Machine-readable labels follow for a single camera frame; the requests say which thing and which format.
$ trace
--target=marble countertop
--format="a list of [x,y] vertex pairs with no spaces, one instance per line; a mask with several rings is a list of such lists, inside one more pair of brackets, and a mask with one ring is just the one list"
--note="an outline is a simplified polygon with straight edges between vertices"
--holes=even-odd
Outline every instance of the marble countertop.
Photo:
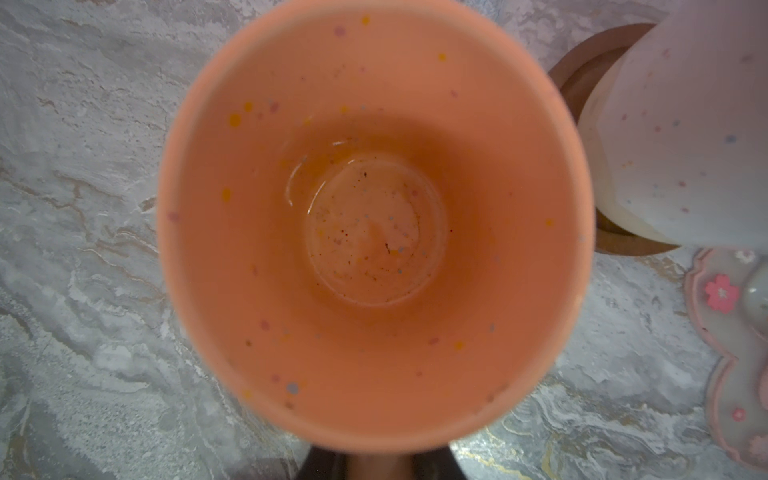
[[[290,478],[307,445],[244,411],[165,295],[165,132],[206,60],[276,0],[0,0],[0,479]],[[468,0],[550,68],[670,0]],[[470,478],[764,478],[707,431],[717,354],[681,294],[693,251],[596,255],[541,385],[452,444]]]

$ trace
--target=pink flower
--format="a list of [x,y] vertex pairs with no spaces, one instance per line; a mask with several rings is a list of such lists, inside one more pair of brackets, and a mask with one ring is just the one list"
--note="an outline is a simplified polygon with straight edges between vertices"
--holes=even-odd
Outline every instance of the pink flower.
[[746,420],[746,411],[744,409],[733,409],[733,413],[730,415],[733,417],[734,422],[743,422]]
[[727,275],[716,276],[715,281],[709,282],[704,291],[710,296],[707,305],[723,313],[730,313],[739,299],[739,287],[731,285]]

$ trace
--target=pink coaster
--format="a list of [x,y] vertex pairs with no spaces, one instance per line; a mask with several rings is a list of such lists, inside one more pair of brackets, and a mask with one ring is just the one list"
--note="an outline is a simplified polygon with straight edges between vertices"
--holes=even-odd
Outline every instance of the pink coaster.
[[768,472],[768,258],[703,250],[685,297],[701,338],[723,356],[707,387],[712,436],[736,462]]

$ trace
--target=wooden coaster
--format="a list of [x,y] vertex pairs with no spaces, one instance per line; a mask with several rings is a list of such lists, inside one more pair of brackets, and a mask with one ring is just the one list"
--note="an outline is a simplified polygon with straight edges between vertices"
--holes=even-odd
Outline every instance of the wooden coaster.
[[[584,40],[552,67],[549,76],[560,89],[576,122],[605,72],[632,45],[648,33],[654,24],[637,23],[611,28]],[[595,251],[613,255],[640,257],[667,252],[676,245],[656,242],[630,233],[597,212]]]

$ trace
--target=orange cup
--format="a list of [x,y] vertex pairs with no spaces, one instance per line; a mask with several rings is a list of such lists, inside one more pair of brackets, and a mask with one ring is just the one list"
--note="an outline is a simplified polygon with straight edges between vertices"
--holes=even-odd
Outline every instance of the orange cup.
[[208,366],[318,445],[482,427],[564,346],[593,203],[557,88],[446,0],[293,0],[240,31],[168,135],[157,233]]

